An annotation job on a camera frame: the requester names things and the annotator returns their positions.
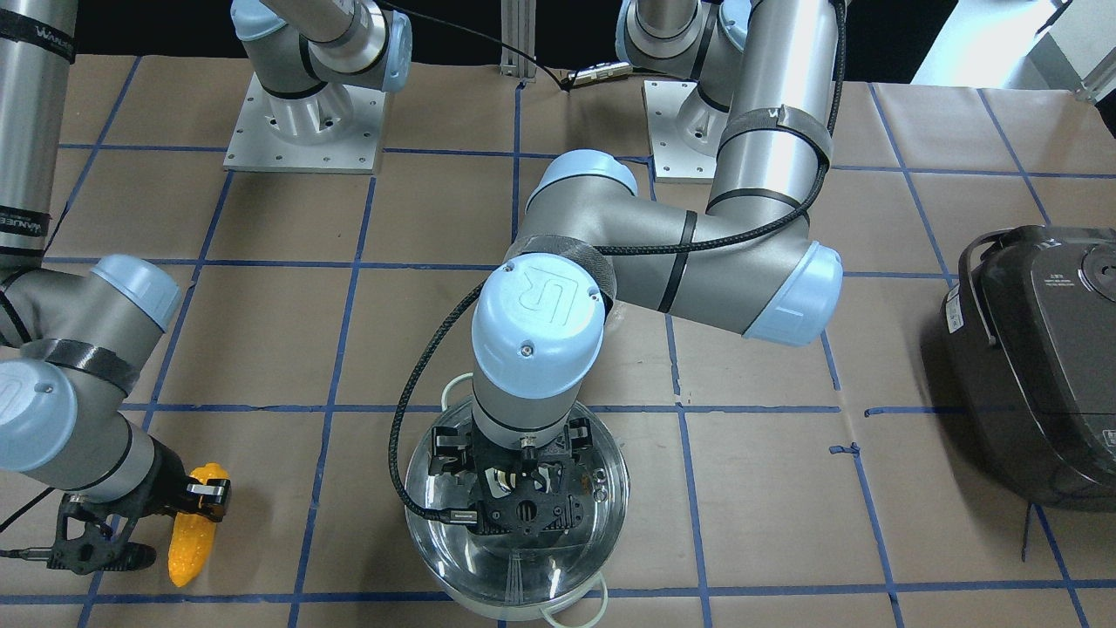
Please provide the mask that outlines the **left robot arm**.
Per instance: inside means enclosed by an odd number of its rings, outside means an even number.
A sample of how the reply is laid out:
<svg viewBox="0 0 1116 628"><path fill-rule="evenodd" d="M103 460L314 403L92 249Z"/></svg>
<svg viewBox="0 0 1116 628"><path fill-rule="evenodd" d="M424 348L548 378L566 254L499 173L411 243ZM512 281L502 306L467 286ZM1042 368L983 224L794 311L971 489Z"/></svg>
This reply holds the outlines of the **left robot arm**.
<svg viewBox="0 0 1116 628"><path fill-rule="evenodd" d="M480 537L583 524L589 452L602 435L578 405L610 306L670 313L777 345L810 345L833 318L841 260L808 235L833 166L845 74L845 1L745 1L737 84L716 136L706 206L641 199L602 151L551 162L513 247L448 313L424 358L472 311L472 393L430 432L426 473L466 495L419 516Z"/></svg>

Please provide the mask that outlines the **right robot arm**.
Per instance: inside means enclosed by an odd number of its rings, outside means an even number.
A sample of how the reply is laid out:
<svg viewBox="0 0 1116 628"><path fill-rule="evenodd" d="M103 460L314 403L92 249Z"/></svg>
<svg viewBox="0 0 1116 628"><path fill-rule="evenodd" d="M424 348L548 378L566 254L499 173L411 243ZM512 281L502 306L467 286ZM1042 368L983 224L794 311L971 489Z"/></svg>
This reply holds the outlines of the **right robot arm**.
<svg viewBox="0 0 1116 628"><path fill-rule="evenodd" d="M235 1L231 17L283 141L335 138L354 124L347 88L407 80L413 28L385 1ZM3 3L3 470L122 516L219 520L227 482L187 473L121 413L182 287L140 257L83 274L44 259L77 21L76 1Z"/></svg>

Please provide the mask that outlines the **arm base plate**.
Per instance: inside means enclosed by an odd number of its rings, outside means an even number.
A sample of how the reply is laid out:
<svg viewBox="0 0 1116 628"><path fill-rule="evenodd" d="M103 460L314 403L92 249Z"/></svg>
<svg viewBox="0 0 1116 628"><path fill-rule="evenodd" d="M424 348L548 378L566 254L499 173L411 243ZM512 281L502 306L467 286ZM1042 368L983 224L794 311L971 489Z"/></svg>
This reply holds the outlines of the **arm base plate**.
<svg viewBox="0 0 1116 628"><path fill-rule="evenodd" d="M644 103L655 178L667 183L713 182L715 154L729 114L698 94L698 83L646 80Z"/></svg>
<svg viewBox="0 0 1116 628"><path fill-rule="evenodd" d="M386 91L340 84L304 99L279 99L252 77L223 166L258 174L375 174L388 102Z"/></svg>

